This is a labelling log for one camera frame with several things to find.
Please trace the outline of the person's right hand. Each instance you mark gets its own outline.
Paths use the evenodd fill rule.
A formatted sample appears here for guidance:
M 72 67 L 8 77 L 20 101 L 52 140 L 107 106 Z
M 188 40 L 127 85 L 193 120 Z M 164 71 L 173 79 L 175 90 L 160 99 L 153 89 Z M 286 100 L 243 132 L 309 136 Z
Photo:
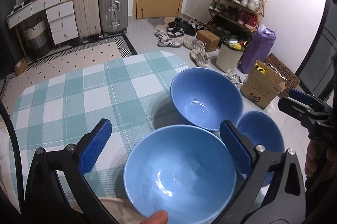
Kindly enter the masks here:
M 336 145 L 310 140 L 304 173 L 306 189 L 312 188 L 317 182 L 317 186 L 326 186 L 336 192 Z

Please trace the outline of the person's left hand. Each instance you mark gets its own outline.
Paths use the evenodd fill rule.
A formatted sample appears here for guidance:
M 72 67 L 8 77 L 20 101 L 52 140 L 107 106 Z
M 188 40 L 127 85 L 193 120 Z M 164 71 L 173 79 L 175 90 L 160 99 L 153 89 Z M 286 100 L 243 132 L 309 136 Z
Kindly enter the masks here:
M 169 215 L 164 210 L 158 210 L 148 218 L 141 221 L 139 224 L 167 224 Z

